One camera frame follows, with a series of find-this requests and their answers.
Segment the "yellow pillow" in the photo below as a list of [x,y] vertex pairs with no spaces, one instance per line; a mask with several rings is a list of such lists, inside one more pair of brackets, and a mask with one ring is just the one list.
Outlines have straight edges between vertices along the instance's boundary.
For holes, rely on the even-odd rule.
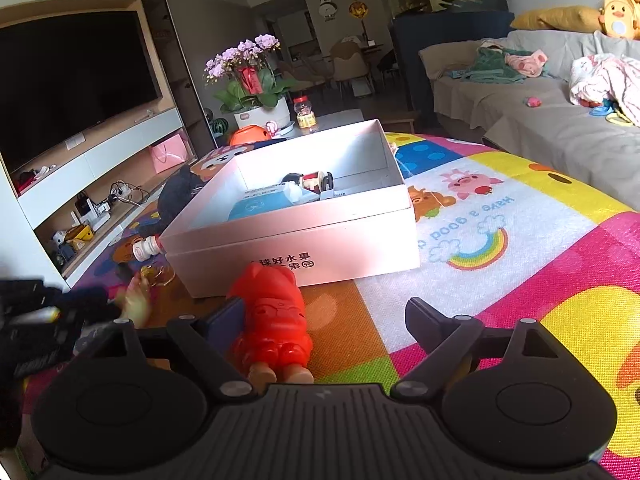
[[589,6],[559,6],[530,10],[518,15],[511,23],[518,30],[565,30],[591,34],[601,29],[600,12]]

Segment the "colourful play mat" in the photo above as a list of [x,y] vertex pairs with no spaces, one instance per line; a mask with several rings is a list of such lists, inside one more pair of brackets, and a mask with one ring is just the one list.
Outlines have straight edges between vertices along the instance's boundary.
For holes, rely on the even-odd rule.
[[639,217],[565,174],[462,141],[398,133],[418,207],[416,270],[305,290],[320,382],[389,385],[422,359],[418,296],[505,328],[536,318],[602,382],[617,426],[597,477],[639,474]]

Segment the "blue white plastic packet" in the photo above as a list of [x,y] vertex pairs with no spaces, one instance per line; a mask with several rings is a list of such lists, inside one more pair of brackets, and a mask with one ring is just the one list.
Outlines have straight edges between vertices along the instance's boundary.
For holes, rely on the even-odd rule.
[[244,193],[234,204],[228,220],[236,220],[264,214],[297,205],[305,205],[320,200],[320,195],[294,182],[256,188]]

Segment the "clear snack jar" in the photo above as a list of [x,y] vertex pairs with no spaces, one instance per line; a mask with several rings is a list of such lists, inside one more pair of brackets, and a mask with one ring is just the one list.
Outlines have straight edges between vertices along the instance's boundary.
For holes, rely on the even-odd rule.
[[294,98],[293,105],[299,128],[308,133],[316,132],[318,130],[318,122],[308,96]]

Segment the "white round wall clock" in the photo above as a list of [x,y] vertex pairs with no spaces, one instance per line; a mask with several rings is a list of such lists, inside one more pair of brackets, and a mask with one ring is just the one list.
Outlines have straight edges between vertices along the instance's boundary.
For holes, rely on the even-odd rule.
[[337,14],[337,5],[332,0],[320,0],[318,12],[326,22],[333,21]]

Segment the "beige dining chair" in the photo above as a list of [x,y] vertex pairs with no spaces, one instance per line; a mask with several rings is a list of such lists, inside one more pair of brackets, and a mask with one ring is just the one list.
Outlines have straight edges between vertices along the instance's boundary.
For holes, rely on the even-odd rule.
[[333,65],[333,79],[337,84],[341,99],[350,90],[356,99],[372,96],[374,88],[369,64],[360,47],[353,41],[341,41],[330,49]]

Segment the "cartoon figurine keychain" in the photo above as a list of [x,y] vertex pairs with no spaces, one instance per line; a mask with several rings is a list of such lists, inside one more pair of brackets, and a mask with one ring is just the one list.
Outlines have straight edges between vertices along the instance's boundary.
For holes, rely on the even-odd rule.
[[292,204],[306,204],[328,200],[334,196],[334,179],[330,172],[287,174],[281,181],[283,193]]

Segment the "yellow duck plush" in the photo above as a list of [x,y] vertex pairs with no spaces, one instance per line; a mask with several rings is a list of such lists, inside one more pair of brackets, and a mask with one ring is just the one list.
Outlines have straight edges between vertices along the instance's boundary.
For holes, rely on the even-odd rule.
[[603,0],[599,21],[606,36],[634,39],[639,31],[639,5],[636,0]]

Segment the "pink gift bag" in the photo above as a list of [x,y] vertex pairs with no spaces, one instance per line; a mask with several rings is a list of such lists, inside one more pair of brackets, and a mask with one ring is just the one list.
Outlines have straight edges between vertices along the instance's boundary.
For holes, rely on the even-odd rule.
[[151,146],[150,155],[156,174],[180,166],[192,158],[188,144],[179,133]]

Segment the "orange hanging lantern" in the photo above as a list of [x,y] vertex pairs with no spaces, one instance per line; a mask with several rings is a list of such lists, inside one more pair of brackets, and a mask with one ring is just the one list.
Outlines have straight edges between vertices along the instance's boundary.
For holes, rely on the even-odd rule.
[[369,14],[369,7],[361,0],[354,0],[348,7],[348,13],[352,18],[363,21]]

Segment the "white cardboard box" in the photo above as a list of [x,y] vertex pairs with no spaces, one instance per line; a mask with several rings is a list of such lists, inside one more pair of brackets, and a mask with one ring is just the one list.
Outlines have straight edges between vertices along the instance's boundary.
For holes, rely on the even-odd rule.
[[[333,174],[332,198],[228,220],[245,192],[315,171]],[[284,266],[300,286],[420,264],[408,188],[376,120],[234,155],[214,170],[160,244],[194,298],[225,294],[252,262]]]

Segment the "green cloth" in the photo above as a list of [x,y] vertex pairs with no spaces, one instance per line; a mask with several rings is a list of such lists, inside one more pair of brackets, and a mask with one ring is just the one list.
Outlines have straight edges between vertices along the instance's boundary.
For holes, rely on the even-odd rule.
[[513,50],[503,47],[479,47],[469,67],[448,70],[447,76],[479,84],[519,84],[544,74],[544,52]]

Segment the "red piggy doll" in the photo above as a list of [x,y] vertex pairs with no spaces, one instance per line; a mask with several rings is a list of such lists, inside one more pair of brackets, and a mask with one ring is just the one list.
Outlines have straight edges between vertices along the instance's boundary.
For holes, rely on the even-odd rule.
[[295,274],[284,266],[252,262],[229,296],[244,304],[244,324],[232,344],[232,356],[252,386],[262,392],[276,382],[314,382],[308,370],[312,340]]

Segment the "orange round container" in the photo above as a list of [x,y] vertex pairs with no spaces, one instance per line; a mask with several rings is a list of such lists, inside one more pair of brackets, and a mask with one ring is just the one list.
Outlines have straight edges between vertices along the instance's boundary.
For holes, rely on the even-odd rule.
[[239,128],[232,134],[229,145],[245,145],[254,144],[258,142],[269,141],[272,139],[272,134],[258,125],[248,125],[243,128]]

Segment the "black television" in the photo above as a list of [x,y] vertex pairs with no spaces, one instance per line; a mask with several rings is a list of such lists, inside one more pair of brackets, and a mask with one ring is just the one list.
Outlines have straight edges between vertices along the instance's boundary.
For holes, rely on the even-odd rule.
[[1,155],[10,171],[160,98],[139,15],[103,11],[1,29]]

